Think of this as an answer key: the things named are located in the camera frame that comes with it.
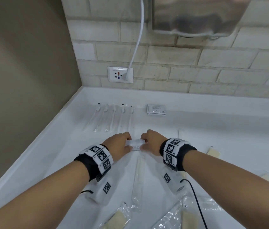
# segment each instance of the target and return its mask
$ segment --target person's left arm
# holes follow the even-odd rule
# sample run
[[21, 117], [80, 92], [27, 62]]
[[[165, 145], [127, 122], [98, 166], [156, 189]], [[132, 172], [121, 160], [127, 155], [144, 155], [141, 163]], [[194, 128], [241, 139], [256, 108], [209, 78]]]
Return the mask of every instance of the person's left arm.
[[[116, 162], [130, 152], [128, 132], [116, 134], [102, 144]], [[54, 229], [89, 182], [86, 166], [73, 161], [38, 182], [0, 209], [0, 229]]]

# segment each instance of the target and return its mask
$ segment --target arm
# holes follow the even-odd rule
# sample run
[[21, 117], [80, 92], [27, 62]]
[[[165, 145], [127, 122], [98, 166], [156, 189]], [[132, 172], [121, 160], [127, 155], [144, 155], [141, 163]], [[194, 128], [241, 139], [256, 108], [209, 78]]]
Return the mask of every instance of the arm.
[[[142, 150], [160, 156], [160, 146], [167, 138], [152, 130], [141, 138], [148, 142]], [[268, 181], [195, 150], [184, 156], [182, 164], [189, 175], [244, 227], [269, 228]]]
[[[102, 143], [115, 162], [131, 150], [130, 146], [125, 147], [127, 139], [131, 139], [128, 132], [116, 134]], [[2, 207], [0, 229], [56, 228], [89, 179], [83, 163], [69, 163]]]

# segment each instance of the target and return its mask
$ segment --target black cable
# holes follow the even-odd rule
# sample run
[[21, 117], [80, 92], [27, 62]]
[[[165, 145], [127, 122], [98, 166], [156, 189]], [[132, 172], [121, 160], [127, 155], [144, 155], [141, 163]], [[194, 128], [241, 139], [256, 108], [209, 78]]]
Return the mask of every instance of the black cable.
[[200, 211], [200, 215], [201, 215], [201, 217], [202, 217], [202, 220], [203, 220], [203, 223], [204, 223], [204, 226], [205, 226], [205, 229], [208, 229], [208, 226], [207, 226], [207, 225], [206, 225], [206, 223], [205, 223], [205, 220], [204, 220], [204, 217], [203, 217], [202, 211], [201, 211], [201, 209], [200, 209], [200, 205], [199, 205], [199, 202], [198, 202], [197, 196], [196, 196], [196, 194], [195, 194], [195, 191], [194, 191], [194, 188], [193, 188], [193, 186], [192, 186], [191, 182], [190, 182], [189, 180], [187, 180], [187, 179], [182, 179], [182, 180], [180, 181], [180, 183], [181, 183], [181, 182], [183, 182], [183, 181], [187, 181], [188, 183], [190, 183], [191, 188], [192, 188], [193, 193], [194, 193], [194, 196], [195, 196], [195, 199], [196, 199], [196, 202], [197, 202], [197, 205], [198, 205], [198, 208], [199, 208], [199, 211]]
[[81, 193], [84, 193], [84, 192], [89, 192], [89, 193], [93, 194], [93, 191], [82, 191]]

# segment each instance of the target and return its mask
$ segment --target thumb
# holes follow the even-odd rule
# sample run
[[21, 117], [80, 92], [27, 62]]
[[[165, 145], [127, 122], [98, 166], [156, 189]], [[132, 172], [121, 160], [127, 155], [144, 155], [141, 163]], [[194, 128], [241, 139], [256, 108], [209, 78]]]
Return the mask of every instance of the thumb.
[[124, 154], [128, 154], [132, 150], [132, 146], [128, 145], [124, 147]]
[[141, 145], [140, 150], [141, 151], [149, 151], [149, 145], [148, 145], [148, 143]]

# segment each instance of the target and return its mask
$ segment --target gray partition wall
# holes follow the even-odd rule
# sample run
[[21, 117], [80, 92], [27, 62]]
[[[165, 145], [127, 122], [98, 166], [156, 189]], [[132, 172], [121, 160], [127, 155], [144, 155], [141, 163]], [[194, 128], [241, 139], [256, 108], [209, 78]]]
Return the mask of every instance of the gray partition wall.
[[0, 177], [81, 85], [61, 0], [0, 0]]

